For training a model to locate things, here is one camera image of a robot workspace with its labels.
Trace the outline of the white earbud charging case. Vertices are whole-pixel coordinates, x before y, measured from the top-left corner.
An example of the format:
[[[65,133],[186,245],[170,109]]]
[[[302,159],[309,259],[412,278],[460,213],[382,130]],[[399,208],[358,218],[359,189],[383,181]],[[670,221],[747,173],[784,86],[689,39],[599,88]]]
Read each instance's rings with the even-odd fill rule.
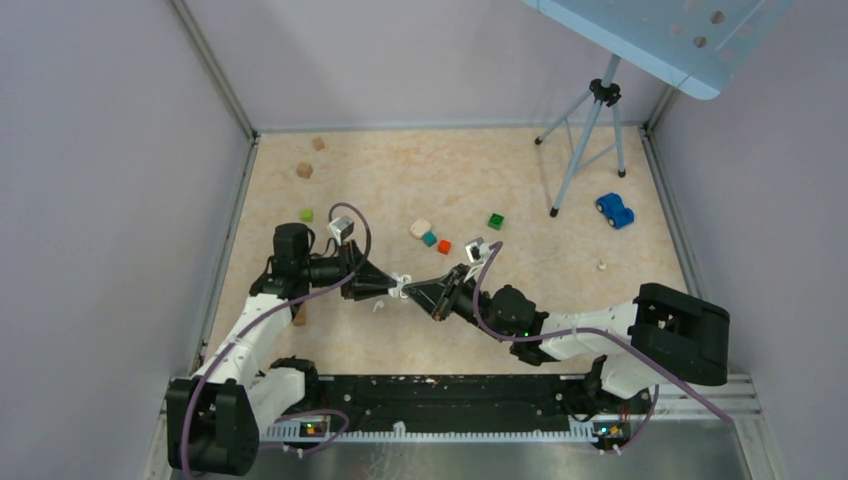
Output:
[[[390,274],[392,280],[395,282],[394,286],[387,290],[388,295],[391,298],[400,299],[400,300],[408,300],[409,296],[405,292],[405,287],[412,283],[413,278],[409,274],[398,274],[391,273]]]

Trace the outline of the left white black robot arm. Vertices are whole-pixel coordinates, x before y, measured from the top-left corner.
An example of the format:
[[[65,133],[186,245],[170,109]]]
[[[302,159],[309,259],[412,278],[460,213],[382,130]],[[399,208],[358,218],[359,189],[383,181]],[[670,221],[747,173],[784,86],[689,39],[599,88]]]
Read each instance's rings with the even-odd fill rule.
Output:
[[[226,339],[195,373],[170,383],[165,402],[171,467],[187,474],[245,475],[261,435],[278,417],[290,407],[303,414],[319,404],[321,388],[308,378],[312,363],[280,360],[262,368],[302,304],[334,290],[354,301],[398,298],[412,280],[384,273],[352,240],[338,241],[331,256],[316,256],[314,239],[303,223],[277,226],[273,253]]]

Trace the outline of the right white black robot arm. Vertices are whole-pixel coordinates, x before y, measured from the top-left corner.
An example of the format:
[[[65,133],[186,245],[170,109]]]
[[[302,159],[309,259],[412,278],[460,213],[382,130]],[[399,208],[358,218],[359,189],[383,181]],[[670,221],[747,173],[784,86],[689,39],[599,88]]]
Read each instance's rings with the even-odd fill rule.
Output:
[[[520,290],[483,291],[459,264],[441,278],[402,287],[436,321],[457,315],[539,366],[591,355],[589,404],[612,412],[649,386],[722,386],[728,378],[730,315],[724,308],[658,283],[632,300],[584,313],[542,311]]]

